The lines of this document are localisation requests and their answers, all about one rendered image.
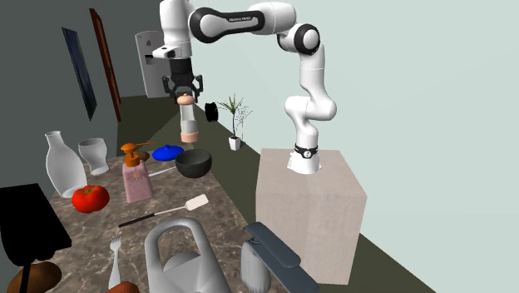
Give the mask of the red-brown door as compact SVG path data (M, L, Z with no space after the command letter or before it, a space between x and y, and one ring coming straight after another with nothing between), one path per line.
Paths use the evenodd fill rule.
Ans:
M92 25L96 34L96 39L99 47L99 52L101 55L102 64L104 67L104 71L106 74L107 85L111 94L112 104L114 107L114 112L116 115L116 120L118 122L121 121L121 113L120 113L120 105L121 105L121 97L118 91L118 86L116 83L116 77L113 70L111 55L109 51L109 47L106 41L106 34L104 32L103 23L101 17L96 12L94 8L89 9Z

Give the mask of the dark blue wall picture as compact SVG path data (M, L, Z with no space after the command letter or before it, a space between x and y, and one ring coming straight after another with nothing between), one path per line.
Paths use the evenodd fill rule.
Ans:
M97 102L91 79L87 69L87 64L82 52L82 46L76 31L62 28L62 33L67 44L67 50L72 61L72 66L77 77L77 83L82 94L88 119L91 120L94 116Z

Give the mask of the orange-brown round object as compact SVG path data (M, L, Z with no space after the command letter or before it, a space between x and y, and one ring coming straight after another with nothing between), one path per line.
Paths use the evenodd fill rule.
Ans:
M106 293L140 293L140 290L137 285L129 281L123 281L122 283L113 286Z

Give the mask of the clear peach pepper grinder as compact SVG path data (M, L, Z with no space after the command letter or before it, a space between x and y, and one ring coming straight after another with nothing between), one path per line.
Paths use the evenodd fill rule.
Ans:
M195 120L194 105L195 99L188 94L177 97L180 107L180 139L184 143L194 143L198 141L199 131Z

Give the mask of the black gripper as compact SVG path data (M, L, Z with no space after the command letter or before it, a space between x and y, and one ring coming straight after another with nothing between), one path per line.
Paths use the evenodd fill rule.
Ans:
M170 76L162 77L165 93L176 102L177 87L191 87L195 101L198 102L200 94L204 91L203 76L194 76L191 59L189 57L183 59L170 59L169 65L171 69Z

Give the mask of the grey watering can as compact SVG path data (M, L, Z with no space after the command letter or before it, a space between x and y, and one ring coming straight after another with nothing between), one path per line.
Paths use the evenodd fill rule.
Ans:
M163 265L158 240L176 226L190 229L199 251L183 251ZM232 293L197 220L181 217L164 221L148 233L144 246L150 293Z

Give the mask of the red tomato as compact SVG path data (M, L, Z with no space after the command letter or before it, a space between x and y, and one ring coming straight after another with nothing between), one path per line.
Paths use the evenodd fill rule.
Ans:
M110 196L106 188L87 185L74 192L72 205L81 213L92 213L103 209L109 200Z

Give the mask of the silver fork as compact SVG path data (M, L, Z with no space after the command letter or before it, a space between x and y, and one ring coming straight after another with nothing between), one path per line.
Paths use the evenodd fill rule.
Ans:
M118 252L119 252L120 248L121 248L121 237L119 236L117 238L112 239L111 243L110 243L110 249L113 252L114 259L113 259L110 279L109 279L109 283L108 283L108 289L112 289L121 283L121 276L120 276L120 271L119 271L119 266L118 266Z

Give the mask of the pink soap dispenser orange pump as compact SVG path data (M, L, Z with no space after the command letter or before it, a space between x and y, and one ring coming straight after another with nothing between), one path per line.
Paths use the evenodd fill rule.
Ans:
M137 147L143 145L153 145L153 142L126 143L121 146L121 150L125 152L122 175L128 203L153 197L153 188L146 164L136 154Z

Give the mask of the black bowl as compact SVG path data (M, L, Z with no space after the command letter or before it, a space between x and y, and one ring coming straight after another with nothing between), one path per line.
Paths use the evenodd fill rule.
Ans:
M191 149L180 153L175 159L178 172L188 178L200 178L212 167L212 155L203 149Z

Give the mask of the brown potato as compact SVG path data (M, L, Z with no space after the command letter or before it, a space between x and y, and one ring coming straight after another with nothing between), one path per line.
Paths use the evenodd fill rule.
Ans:
M19 293L23 270L20 270L10 281L7 293ZM62 271L54 263L43 261L32 264L27 284L27 293L46 293L62 279Z

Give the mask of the silver spoon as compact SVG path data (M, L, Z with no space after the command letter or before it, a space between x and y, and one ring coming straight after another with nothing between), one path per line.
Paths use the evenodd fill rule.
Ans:
M169 167L169 168L166 168L164 170L161 170L161 171L156 171L156 172L153 172L153 173L150 173L148 174L149 177L152 177L152 176L157 176L157 175L160 175L162 173L165 173L167 171L171 171L171 170L174 170L176 169L176 166L173 166L173 167Z

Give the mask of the white refrigerator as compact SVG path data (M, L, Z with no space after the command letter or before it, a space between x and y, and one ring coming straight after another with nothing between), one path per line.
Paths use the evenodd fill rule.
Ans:
M164 45L163 34L158 31L144 31L135 35L136 48L141 64L141 74L148 98L168 97L162 82L171 74L166 59L154 58L152 52Z

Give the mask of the white bottle vase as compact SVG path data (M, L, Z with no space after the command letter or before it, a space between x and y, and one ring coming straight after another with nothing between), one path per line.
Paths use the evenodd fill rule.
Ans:
M47 174L62 198L72 198L74 192L87 185L87 175L79 156L65 144L60 131L45 134Z

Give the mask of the blue lid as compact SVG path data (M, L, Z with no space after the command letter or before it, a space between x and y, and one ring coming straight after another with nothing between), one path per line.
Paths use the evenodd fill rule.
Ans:
M164 145L155 149L152 156L157 161L173 161L182 153L184 149L181 146Z

